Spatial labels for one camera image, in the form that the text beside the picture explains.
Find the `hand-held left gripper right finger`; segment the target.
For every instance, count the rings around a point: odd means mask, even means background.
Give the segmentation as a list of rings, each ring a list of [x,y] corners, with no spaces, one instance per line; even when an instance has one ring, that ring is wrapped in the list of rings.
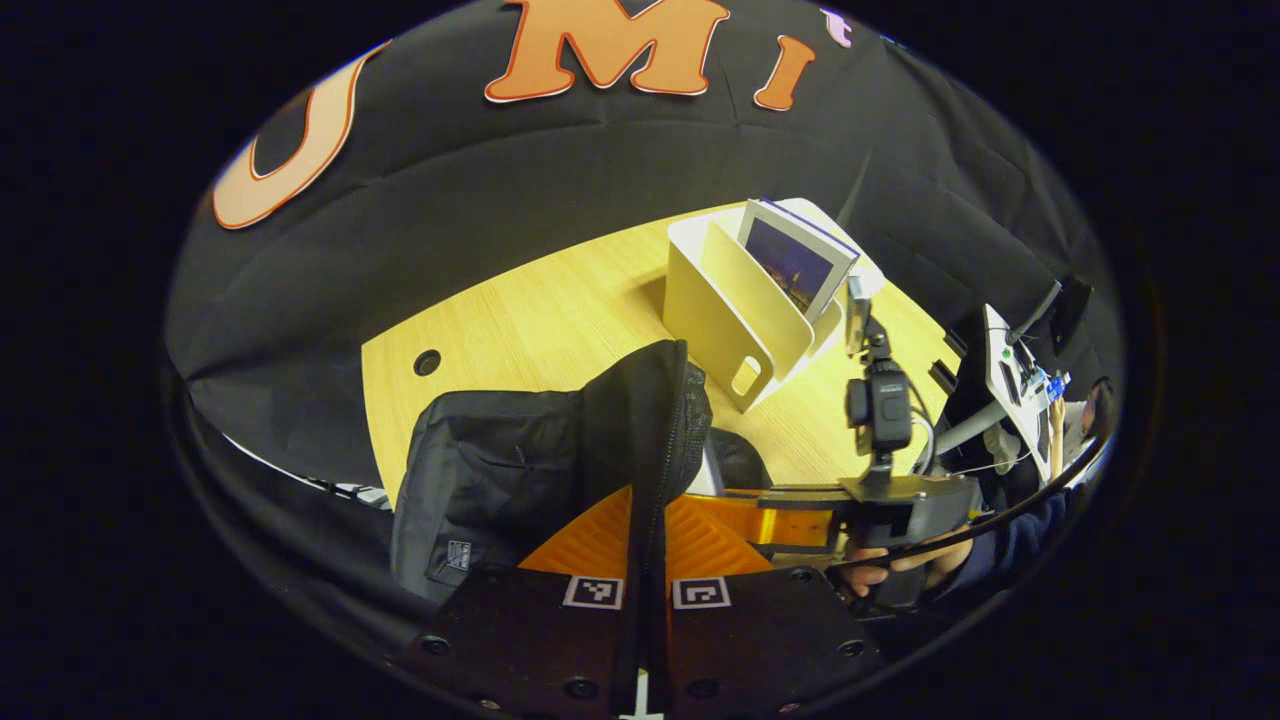
[[[667,509],[672,719],[804,714],[884,666],[879,644],[815,561],[763,550],[722,521],[722,496]]]

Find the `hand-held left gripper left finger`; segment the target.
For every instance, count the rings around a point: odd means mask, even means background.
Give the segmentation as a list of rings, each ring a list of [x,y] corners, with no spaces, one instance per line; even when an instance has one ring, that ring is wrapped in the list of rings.
[[[520,565],[475,568],[407,644],[406,670],[479,717],[632,715],[631,505],[616,491]]]

